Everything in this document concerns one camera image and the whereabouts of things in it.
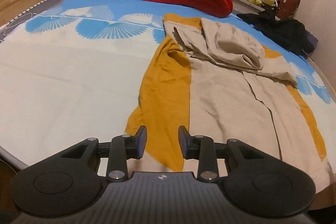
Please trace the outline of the blue and white bed sheet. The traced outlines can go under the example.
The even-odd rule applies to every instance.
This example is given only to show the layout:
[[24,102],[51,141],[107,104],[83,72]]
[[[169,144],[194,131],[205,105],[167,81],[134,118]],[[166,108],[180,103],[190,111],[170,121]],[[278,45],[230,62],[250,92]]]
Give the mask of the blue and white bed sheet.
[[127,134],[165,14],[229,23],[280,53],[335,168],[335,102],[314,69],[238,16],[142,0],[64,0],[1,43],[1,153],[25,169],[87,138]]

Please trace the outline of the beige and mustard garment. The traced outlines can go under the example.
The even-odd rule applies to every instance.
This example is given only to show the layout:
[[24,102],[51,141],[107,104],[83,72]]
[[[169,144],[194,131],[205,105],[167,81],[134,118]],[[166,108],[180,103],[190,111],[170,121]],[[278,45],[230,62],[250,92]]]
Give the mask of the beige and mustard garment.
[[126,132],[147,129],[132,171],[197,171],[183,159],[178,128],[216,142],[239,139],[307,173],[317,192],[335,182],[315,116],[278,52],[229,23],[163,17],[165,38],[139,90]]

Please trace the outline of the dark red plush cushion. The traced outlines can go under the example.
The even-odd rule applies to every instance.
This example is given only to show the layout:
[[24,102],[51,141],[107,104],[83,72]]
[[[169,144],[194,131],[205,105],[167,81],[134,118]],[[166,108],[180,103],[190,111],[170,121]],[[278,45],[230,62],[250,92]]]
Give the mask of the dark red plush cushion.
[[281,20],[290,20],[294,17],[301,0],[278,0],[276,16]]

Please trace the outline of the purple box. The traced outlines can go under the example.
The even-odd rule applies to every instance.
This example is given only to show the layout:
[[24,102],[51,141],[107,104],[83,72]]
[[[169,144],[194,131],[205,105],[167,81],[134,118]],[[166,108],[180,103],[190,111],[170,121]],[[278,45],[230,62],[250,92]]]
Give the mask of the purple box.
[[311,45],[313,47],[313,51],[314,51],[317,48],[318,39],[311,33],[307,34],[307,38],[308,38],[309,42],[311,43]]

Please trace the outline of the black clothes pile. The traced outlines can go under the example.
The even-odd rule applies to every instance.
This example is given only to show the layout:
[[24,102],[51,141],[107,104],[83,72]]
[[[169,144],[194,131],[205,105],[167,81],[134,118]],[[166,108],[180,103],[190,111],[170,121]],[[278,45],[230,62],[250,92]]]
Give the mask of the black clothes pile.
[[298,20],[276,20],[276,13],[266,9],[258,14],[243,13],[237,16],[273,42],[298,56],[308,56],[315,50],[308,31]]

